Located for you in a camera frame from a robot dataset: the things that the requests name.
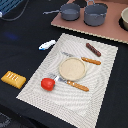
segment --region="plate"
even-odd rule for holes
[[[60,75],[70,81],[76,81],[85,76],[87,71],[86,64],[83,60],[75,57],[69,57],[59,65]]]

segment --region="dark countertop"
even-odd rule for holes
[[[52,39],[57,41],[62,33],[117,46],[117,56],[96,128],[127,128],[128,45],[51,26],[57,13],[43,15],[43,12],[58,10],[66,2],[67,0],[30,0],[20,18],[12,22],[0,20],[0,78],[7,71],[13,71],[26,77],[28,82],[52,49],[51,46],[45,51],[39,51],[39,46]],[[19,15],[24,4],[23,2],[18,8],[5,15],[5,18]],[[49,113],[16,99],[22,88],[17,89],[0,81],[0,105],[50,128],[75,128]]]

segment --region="gray pot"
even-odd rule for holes
[[[94,1],[93,5],[88,5],[89,1],[87,1],[87,6],[84,10],[84,22],[91,26],[99,26],[105,21],[107,8],[103,5],[95,4]]]
[[[44,12],[43,14],[49,14],[53,12],[60,12],[61,18],[64,20],[72,21],[76,20],[80,16],[80,6],[74,3],[68,3],[61,6],[60,10]]]

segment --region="cooking pot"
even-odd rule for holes
[[[60,10],[44,12],[43,14],[49,14],[53,12],[61,12],[61,17],[64,20],[76,20],[80,16],[80,6],[74,3],[68,3],[62,5]]]
[[[107,13],[107,8],[100,4],[95,4],[94,0],[87,1],[87,6],[84,10],[84,22],[91,26],[99,26],[104,23]]]
[[[126,30],[128,30],[128,8],[125,8],[125,9],[122,11],[121,17],[122,17],[122,19],[123,19],[124,27],[126,28]]]

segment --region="tomato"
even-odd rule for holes
[[[55,85],[55,81],[51,78],[44,78],[41,81],[41,87],[47,91],[52,91]]]

